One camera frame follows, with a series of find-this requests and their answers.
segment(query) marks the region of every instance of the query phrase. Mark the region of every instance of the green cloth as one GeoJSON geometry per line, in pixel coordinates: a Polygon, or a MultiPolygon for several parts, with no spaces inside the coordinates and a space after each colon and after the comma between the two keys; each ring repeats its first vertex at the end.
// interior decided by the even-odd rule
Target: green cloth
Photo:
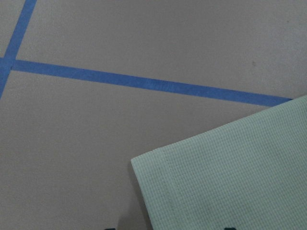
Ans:
{"type": "Polygon", "coordinates": [[[154,230],[307,229],[307,96],[131,162],[154,230]]]}

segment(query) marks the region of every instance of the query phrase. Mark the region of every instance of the blue line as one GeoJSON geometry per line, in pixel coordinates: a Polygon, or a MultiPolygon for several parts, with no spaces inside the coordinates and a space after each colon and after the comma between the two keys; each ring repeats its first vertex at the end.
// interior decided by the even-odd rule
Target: blue line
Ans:
{"type": "Polygon", "coordinates": [[[4,58],[0,62],[0,98],[2,96],[7,78],[16,59],[20,44],[23,40],[24,33],[29,24],[36,0],[26,0],[20,13],[10,43],[6,49],[4,58]]]}
{"type": "Polygon", "coordinates": [[[234,91],[166,80],[134,77],[123,74],[57,66],[23,60],[16,60],[12,70],[248,104],[258,104],[264,106],[275,106],[291,100],[290,98],[270,96],[265,94],[234,91]]]}

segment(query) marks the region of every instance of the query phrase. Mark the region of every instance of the gray surface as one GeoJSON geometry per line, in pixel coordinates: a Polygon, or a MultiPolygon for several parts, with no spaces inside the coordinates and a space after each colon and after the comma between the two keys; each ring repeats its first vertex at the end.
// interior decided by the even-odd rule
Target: gray surface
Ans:
{"type": "Polygon", "coordinates": [[[306,0],[38,0],[18,58],[296,98],[306,21],[306,0]]]}
{"type": "Polygon", "coordinates": [[[12,72],[0,101],[0,225],[150,229],[130,159],[264,108],[12,72]]]}
{"type": "Polygon", "coordinates": [[[23,5],[24,0],[0,0],[0,57],[5,54],[23,5]]]}

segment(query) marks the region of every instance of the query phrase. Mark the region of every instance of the blue tape strip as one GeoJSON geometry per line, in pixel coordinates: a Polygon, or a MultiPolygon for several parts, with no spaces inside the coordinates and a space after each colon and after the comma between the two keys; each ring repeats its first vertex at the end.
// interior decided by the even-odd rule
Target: blue tape strip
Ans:
{"type": "Polygon", "coordinates": [[[134,77],[116,73],[57,66],[23,60],[16,60],[12,69],[17,71],[45,74],[63,78],[95,81],[147,90],[180,93],[198,97],[207,97],[264,106],[275,106],[291,100],[290,98],[270,96],[258,93],[234,91],[166,80],[134,77]]]}
{"type": "Polygon", "coordinates": [[[26,0],[21,11],[10,43],[6,49],[4,58],[0,62],[0,98],[2,96],[7,78],[16,59],[20,44],[23,40],[24,33],[29,24],[36,0],[26,0]]]}

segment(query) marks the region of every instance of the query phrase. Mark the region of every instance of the folded cloth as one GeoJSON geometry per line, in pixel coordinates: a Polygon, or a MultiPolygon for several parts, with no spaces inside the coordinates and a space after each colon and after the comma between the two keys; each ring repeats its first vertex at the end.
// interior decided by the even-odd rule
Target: folded cloth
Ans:
{"type": "Polygon", "coordinates": [[[307,229],[307,96],[131,162],[154,230],[307,229]]]}

